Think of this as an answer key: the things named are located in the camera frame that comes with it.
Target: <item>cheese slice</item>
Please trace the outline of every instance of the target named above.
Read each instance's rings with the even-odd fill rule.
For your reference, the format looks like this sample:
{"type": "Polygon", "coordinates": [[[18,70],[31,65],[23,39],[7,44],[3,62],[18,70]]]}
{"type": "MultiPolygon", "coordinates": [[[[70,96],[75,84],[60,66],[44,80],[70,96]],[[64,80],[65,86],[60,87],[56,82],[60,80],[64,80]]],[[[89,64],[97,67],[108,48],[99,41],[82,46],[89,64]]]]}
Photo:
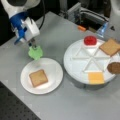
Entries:
{"type": "Polygon", "coordinates": [[[92,85],[104,84],[104,76],[102,72],[90,72],[88,73],[89,83],[92,85]]]}

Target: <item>plate rim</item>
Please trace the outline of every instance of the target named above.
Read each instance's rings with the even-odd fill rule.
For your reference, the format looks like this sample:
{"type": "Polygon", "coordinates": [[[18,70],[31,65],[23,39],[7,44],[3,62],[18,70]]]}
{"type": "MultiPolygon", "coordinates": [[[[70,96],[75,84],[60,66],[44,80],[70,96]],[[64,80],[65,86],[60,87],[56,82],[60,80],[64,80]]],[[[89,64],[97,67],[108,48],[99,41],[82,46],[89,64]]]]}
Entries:
{"type": "MultiPolygon", "coordinates": [[[[66,51],[65,51],[65,53],[64,53],[64,58],[63,58],[63,63],[64,63],[64,68],[65,68],[65,70],[67,71],[67,73],[73,78],[73,79],[75,79],[75,80],[77,80],[78,82],[81,82],[81,83],[83,83],[83,84],[87,84],[87,85],[91,85],[89,82],[86,82],[86,80],[85,80],[85,82],[83,82],[82,80],[78,80],[78,78],[77,77],[75,77],[74,75],[72,75],[71,74],[71,72],[70,71],[68,71],[66,68],[66,64],[65,64],[65,56],[66,56],[66,54],[67,54],[67,51],[74,45],[74,44],[76,44],[77,42],[81,42],[81,41],[83,41],[84,39],[79,39],[79,40],[77,40],[76,42],[73,42],[70,46],[68,46],[68,48],[66,49],[66,51]]],[[[104,40],[101,40],[101,39],[97,39],[98,41],[100,41],[100,42],[102,42],[102,43],[104,43],[104,42],[106,42],[106,41],[104,41],[104,40]]],[[[105,81],[105,83],[108,83],[109,81],[111,81],[114,77],[115,77],[116,75],[115,74],[112,74],[112,77],[108,80],[108,81],[105,81]]]]}
{"type": "Polygon", "coordinates": [[[40,61],[41,59],[42,59],[42,60],[44,60],[44,59],[52,60],[52,61],[54,61],[54,62],[59,66],[59,68],[61,69],[61,80],[59,80],[59,82],[58,82],[56,85],[54,85],[51,90],[46,91],[46,92],[43,92],[43,93],[35,93],[34,91],[28,90],[28,89],[25,88],[25,86],[23,85],[23,82],[22,82],[22,81],[23,81],[23,80],[22,80],[22,74],[23,74],[24,69],[25,69],[29,64],[31,64],[32,62],[35,62],[35,60],[29,62],[29,63],[26,64],[25,67],[22,69],[22,72],[21,72],[21,75],[20,75],[20,82],[21,82],[22,87],[23,87],[26,91],[28,91],[29,93],[32,93],[32,94],[36,94],[36,95],[48,94],[48,93],[54,91],[55,89],[57,89],[57,88],[59,87],[59,85],[60,85],[60,84],[62,83],[62,81],[63,81],[63,69],[62,69],[62,66],[59,64],[59,62],[57,62],[56,60],[51,59],[51,58],[40,58],[38,61],[40,61]]]}

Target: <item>food item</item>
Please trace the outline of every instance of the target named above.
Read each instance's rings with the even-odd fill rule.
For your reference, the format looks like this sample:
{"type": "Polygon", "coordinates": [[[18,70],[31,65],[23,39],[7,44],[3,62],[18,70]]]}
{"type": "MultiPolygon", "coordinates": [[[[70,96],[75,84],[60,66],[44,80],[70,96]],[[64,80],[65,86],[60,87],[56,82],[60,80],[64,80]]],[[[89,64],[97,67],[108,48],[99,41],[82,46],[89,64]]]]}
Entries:
{"type": "Polygon", "coordinates": [[[88,73],[88,79],[91,85],[98,85],[105,83],[102,72],[90,72],[88,73]]]}
{"type": "Polygon", "coordinates": [[[104,53],[112,57],[117,52],[119,52],[120,44],[118,44],[114,39],[109,39],[107,42],[103,43],[99,48],[104,53]]]}
{"type": "Polygon", "coordinates": [[[97,38],[94,36],[87,36],[84,39],[85,45],[96,45],[96,43],[97,43],[97,38]]]}
{"type": "Polygon", "coordinates": [[[120,62],[110,63],[107,69],[112,74],[120,74],[120,62]]]}
{"type": "Polygon", "coordinates": [[[34,73],[31,73],[29,77],[31,79],[33,87],[37,87],[39,85],[42,85],[48,82],[48,79],[46,77],[44,70],[39,70],[34,73]]]}

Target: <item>slice of bread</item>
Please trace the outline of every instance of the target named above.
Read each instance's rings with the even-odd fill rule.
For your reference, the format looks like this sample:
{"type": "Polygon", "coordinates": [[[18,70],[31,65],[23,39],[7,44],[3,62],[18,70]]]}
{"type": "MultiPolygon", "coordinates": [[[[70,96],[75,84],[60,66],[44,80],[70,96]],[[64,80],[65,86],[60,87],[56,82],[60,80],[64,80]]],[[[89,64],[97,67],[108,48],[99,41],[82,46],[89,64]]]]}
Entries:
{"type": "Polygon", "coordinates": [[[118,44],[114,39],[109,39],[107,42],[103,43],[99,48],[104,53],[112,57],[120,51],[120,44],[118,44]]]}
{"type": "Polygon", "coordinates": [[[33,87],[37,87],[39,85],[42,85],[48,82],[48,79],[46,77],[44,70],[39,70],[34,73],[31,73],[29,77],[31,79],[33,87]]]}

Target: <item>dark food item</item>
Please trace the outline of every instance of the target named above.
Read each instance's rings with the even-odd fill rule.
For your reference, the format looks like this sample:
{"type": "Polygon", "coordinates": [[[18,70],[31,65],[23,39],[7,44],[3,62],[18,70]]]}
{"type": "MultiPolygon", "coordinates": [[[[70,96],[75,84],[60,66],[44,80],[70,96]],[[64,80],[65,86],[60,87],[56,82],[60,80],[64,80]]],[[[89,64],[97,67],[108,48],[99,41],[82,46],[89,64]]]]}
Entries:
{"type": "Polygon", "coordinates": [[[120,62],[110,63],[107,69],[112,74],[120,74],[120,62]]]}
{"type": "Polygon", "coordinates": [[[97,38],[94,36],[87,36],[84,39],[85,45],[96,45],[96,43],[97,43],[97,38]]]}

